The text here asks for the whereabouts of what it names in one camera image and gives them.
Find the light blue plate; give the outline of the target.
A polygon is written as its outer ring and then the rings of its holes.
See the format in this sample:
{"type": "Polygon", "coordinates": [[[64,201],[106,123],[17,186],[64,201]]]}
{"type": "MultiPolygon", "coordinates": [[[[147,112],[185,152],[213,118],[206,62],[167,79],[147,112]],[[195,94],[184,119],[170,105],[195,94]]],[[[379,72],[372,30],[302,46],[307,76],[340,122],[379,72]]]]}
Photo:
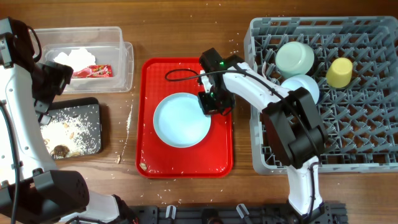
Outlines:
{"type": "Polygon", "coordinates": [[[153,126],[166,145],[188,148],[204,140],[211,127],[211,116],[203,113],[196,95],[174,93],[157,105],[153,126]]]}

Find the red snack wrapper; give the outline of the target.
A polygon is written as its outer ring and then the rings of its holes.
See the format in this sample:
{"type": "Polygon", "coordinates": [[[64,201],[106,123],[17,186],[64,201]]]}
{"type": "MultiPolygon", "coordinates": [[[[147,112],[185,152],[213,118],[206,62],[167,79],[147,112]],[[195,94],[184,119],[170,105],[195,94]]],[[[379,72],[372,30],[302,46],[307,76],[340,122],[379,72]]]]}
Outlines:
{"type": "Polygon", "coordinates": [[[72,78],[110,78],[113,77],[111,65],[90,65],[74,72],[72,78]]]}

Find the white plastic fork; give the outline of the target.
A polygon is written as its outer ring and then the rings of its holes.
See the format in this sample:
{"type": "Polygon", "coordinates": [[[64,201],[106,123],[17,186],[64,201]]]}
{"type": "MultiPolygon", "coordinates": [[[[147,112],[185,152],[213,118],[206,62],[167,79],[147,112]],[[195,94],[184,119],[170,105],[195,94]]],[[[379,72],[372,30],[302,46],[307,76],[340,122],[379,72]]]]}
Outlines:
{"type": "Polygon", "coordinates": [[[267,75],[266,75],[266,72],[267,72],[267,62],[264,62],[264,63],[262,64],[262,70],[261,70],[261,72],[262,72],[262,76],[263,76],[264,78],[267,78],[267,75]]]}

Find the light blue bowl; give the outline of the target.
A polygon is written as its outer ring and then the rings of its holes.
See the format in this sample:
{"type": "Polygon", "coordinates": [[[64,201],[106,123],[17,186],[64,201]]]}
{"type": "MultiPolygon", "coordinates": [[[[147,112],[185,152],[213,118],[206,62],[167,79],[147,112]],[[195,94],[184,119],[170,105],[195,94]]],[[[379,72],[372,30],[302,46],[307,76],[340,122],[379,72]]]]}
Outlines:
{"type": "Polygon", "coordinates": [[[315,104],[318,103],[320,98],[320,89],[317,82],[308,75],[292,76],[284,80],[281,87],[288,88],[290,90],[297,90],[300,87],[303,87],[311,94],[315,104]]]}

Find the mint green bowl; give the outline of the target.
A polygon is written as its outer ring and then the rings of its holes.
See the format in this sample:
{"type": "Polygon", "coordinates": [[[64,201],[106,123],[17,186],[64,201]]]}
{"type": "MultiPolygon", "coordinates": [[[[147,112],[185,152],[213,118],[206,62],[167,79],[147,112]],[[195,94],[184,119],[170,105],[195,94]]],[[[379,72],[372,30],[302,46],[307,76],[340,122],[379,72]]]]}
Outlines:
{"type": "Polygon", "coordinates": [[[275,64],[285,78],[307,74],[313,67],[315,54],[307,44],[288,42],[276,54],[275,64]]]}

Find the yellow plastic cup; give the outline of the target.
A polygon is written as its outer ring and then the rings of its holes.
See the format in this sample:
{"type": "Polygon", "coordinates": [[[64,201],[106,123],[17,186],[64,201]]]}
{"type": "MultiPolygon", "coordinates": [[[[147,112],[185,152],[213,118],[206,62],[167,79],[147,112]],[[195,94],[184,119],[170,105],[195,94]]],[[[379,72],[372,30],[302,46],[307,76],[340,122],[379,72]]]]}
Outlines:
{"type": "Polygon", "coordinates": [[[344,88],[352,77],[353,63],[348,58],[335,59],[326,73],[327,84],[333,88],[344,88]]]}

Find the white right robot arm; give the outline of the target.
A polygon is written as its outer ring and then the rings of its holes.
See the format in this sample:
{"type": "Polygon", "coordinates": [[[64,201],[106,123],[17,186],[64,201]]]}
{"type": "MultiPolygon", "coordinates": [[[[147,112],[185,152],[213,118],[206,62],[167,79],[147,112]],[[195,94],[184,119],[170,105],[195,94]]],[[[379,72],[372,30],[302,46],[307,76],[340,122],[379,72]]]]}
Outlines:
{"type": "Polygon", "coordinates": [[[325,212],[319,193],[318,168],[328,139],[323,121],[308,90],[289,90],[255,72],[241,57],[223,58],[214,48],[202,53],[198,78],[204,90],[198,98],[206,115],[226,115],[239,95],[262,115],[272,152],[286,166],[289,205],[302,221],[325,212]]]}

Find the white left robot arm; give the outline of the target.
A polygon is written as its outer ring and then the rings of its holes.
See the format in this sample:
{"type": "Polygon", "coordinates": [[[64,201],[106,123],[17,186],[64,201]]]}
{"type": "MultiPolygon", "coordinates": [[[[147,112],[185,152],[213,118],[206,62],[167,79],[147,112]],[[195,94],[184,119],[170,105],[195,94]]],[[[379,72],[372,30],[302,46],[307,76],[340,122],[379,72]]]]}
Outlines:
{"type": "Polygon", "coordinates": [[[123,201],[92,192],[77,171],[60,170],[40,132],[71,67],[40,63],[33,28],[1,20],[1,213],[12,222],[118,223],[123,201]]]}

